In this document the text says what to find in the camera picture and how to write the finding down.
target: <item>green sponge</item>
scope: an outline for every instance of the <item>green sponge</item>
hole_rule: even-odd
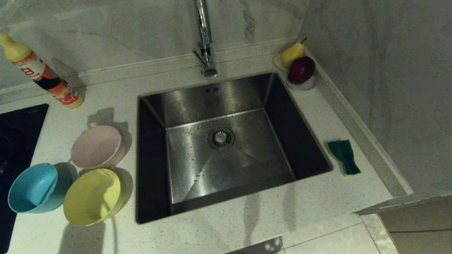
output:
[[[342,140],[342,141],[333,141],[329,142],[328,146],[333,154],[338,158],[345,166],[345,174],[354,175],[359,174],[361,171],[355,164],[352,146],[350,145],[350,141]]]

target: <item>blue bowl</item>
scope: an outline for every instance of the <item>blue bowl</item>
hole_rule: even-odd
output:
[[[26,169],[14,181],[8,204],[14,212],[43,213],[59,207],[72,184],[69,174],[49,163]]]

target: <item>faucet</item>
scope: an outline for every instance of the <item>faucet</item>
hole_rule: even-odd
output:
[[[210,44],[212,43],[212,36],[210,33],[209,13],[207,12],[206,0],[193,0],[195,3],[196,19],[198,21],[198,29],[200,41],[198,43],[201,55],[196,50],[193,53],[201,62],[201,73],[208,79],[214,79],[217,77],[217,70],[215,69],[215,63],[210,55]]]

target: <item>black stove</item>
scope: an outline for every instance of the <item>black stove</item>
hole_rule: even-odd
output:
[[[9,248],[16,213],[8,205],[14,180],[30,166],[48,104],[0,114],[0,254]]]

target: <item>sink drain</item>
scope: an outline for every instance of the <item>sink drain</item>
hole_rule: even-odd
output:
[[[207,140],[213,149],[224,151],[234,144],[235,135],[229,128],[218,127],[210,131]]]

